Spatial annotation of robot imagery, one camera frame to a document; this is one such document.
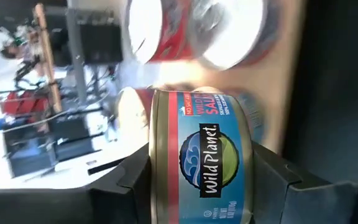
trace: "red can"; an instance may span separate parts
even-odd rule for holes
[[[193,59],[189,0],[129,0],[123,41],[140,63]]]

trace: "wild planet logo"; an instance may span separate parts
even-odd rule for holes
[[[239,153],[219,124],[200,124],[181,146],[179,160],[181,173],[201,198],[220,198],[239,167]]]

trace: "red stripe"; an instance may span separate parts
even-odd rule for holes
[[[178,97],[169,93],[168,103],[168,215],[169,224],[179,221]]]

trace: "wild planet tuna can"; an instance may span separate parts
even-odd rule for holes
[[[155,92],[150,124],[153,223],[249,223],[252,149],[235,98]]]
[[[126,141],[136,138],[145,144],[149,141],[149,123],[154,90],[122,89],[116,101],[119,134]]]
[[[210,38],[205,37],[208,48],[203,49],[200,62],[216,70],[226,70],[237,64],[250,65],[262,60],[278,38],[279,1],[194,1],[190,21],[215,29],[209,31]]]
[[[193,59],[188,41],[190,0],[129,0],[124,39],[140,63]]]
[[[263,143],[265,136],[265,116],[261,104],[256,97],[244,90],[218,90],[210,86],[199,87],[193,92],[200,93],[220,93],[234,96],[241,105],[247,118],[251,139],[259,144]]]

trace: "white can lid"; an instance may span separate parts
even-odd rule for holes
[[[127,29],[132,54],[140,63],[147,63],[160,43],[162,30],[161,0],[132,0],[127,5]]]
[[[149,120],[143,102],[136,90],[123,88],[117,99],[117,115],[121,137],[136,139],[146,144],[149,140]]]
[[[201,61],[225,70],[239,63],[257,43],[265,24],[266,0],[218,1],[225,8],[224,26]]]

